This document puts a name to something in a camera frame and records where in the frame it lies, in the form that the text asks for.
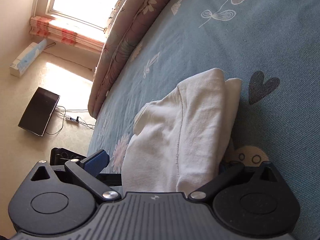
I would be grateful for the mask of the white power strip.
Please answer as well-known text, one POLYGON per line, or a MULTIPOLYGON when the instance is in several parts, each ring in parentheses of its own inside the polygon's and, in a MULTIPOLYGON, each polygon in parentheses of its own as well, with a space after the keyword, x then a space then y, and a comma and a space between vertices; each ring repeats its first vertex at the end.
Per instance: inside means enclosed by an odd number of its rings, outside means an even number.
POLYGON ((67 116, 67 117, 65 117, 65 120, 68 121, 68 122, 75 123, 75 124, 79 123, 79 117, 78 116, 76 118, 73 118, 71 116, 67 116))

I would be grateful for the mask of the blue floral bed sheet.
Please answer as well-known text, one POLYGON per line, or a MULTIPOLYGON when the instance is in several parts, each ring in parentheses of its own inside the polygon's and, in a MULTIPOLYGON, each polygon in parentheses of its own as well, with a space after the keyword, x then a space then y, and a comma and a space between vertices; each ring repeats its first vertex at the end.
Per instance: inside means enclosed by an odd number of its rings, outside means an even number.
POLYGON ((211 68, 242 80, 231 149, 265 153, 296 195, 296 239, 319 238, 319 0, 171 0, 116 79, 89 153, 123 151, 134 117, 211 68))

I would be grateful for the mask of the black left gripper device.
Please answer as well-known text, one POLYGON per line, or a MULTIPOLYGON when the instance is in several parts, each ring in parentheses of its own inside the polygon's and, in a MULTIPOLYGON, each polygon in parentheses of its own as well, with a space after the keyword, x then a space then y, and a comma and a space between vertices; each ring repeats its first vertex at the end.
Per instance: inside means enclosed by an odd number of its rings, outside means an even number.
MULTIPOLYGON (((51 166, 61 166, 64 165, 66 161, 69 161, 71 159, 85 159, 86 156, 80 155, 78 153, 72 152, 65 148, 52 148, 50 152, 50 165, 51 166)), ((121 186, 121 174, 115 174, 115 173, 99 173, 97 175, 94 175, 95 178, 102 181, 106 185, 110 187, 114 186, 121 186)))

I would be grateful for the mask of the pink striped curtain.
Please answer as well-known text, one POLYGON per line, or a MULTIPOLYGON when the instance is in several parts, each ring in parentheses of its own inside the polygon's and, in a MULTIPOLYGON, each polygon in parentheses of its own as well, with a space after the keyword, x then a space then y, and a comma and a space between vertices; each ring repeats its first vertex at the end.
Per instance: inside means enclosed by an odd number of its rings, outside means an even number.
POLYGON ((106 42, 103 31, 41 16, 30 18, 30 34, 99 54, 106 42))

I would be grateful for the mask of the pink floral quilt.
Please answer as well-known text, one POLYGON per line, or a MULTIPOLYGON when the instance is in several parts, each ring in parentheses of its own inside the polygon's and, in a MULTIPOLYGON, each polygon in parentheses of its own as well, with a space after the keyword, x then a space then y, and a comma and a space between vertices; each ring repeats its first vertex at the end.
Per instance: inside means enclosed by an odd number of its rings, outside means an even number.
POLYGON ((88 112, 96 118, 132 52, 170 0, 125 0, 108 32, 95 69, 88 112))

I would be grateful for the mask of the black flat screen monitor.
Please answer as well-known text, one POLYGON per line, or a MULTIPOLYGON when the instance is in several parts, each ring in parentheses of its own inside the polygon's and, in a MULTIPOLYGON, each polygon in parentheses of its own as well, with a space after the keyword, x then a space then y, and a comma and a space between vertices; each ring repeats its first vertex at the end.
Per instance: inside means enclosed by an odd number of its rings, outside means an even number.
POLYGON ((58 94, 38 87, 18 123, 18 127, 42 137, 59 99, 58 94))

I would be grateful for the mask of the white air conditioner unit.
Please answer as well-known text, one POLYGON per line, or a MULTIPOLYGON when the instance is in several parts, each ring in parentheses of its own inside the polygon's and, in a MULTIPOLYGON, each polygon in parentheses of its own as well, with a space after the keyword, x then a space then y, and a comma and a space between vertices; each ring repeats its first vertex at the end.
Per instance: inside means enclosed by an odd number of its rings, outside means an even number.
POLYGON ((40 43, 32 42, 24 51, 18 55, 15 61, 10 65, 9 72, 15 77, 21 77, 35 59, 44 51, 47 46, 47 40, 40 43))

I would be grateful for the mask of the white long sleeve shirt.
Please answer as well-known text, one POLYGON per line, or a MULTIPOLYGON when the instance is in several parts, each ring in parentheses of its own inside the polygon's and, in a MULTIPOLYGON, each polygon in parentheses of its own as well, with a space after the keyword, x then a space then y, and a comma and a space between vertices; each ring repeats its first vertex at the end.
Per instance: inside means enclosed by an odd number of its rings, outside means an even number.
POLYGON ((181 81, 135 117, 124 192, 190 194, 217 176, 238 111, 242 81, 218 68, 181 81))

